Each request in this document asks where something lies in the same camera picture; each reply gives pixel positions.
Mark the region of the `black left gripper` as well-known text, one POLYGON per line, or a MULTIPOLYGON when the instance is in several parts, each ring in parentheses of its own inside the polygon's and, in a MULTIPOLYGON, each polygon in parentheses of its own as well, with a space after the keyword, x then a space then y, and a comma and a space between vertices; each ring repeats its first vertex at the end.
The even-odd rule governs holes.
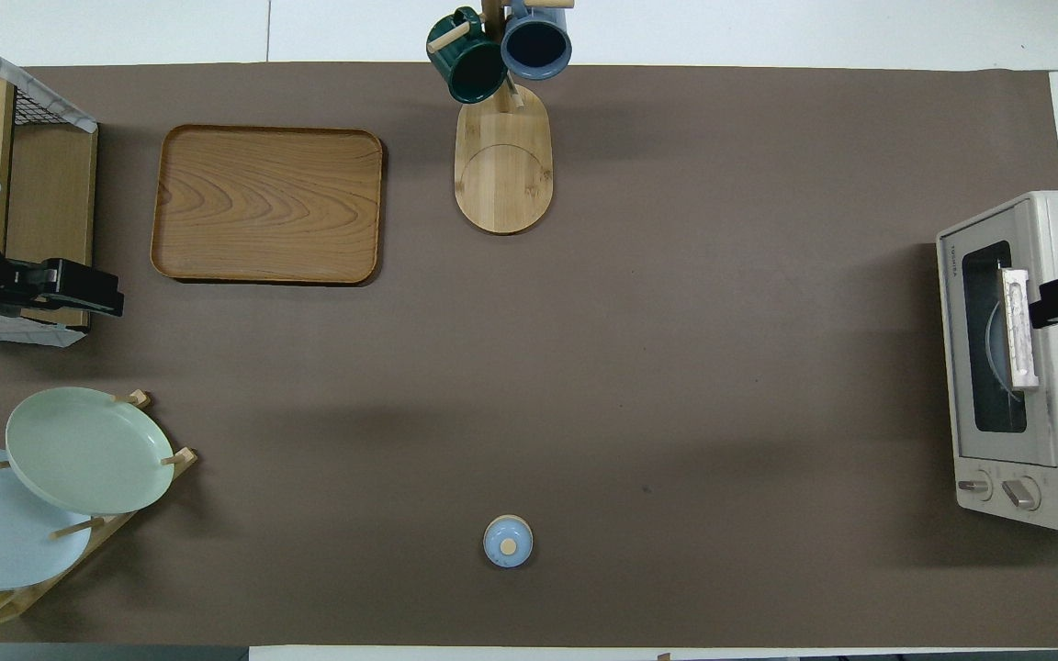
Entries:
POLYGON ((118 278, 71 260, 42 263, 8 260, 10 275, 0 284, 0 307, 71 308, 121 318, 123 294, 118 278), (47 290, 51 301, 47 300, 47 290))

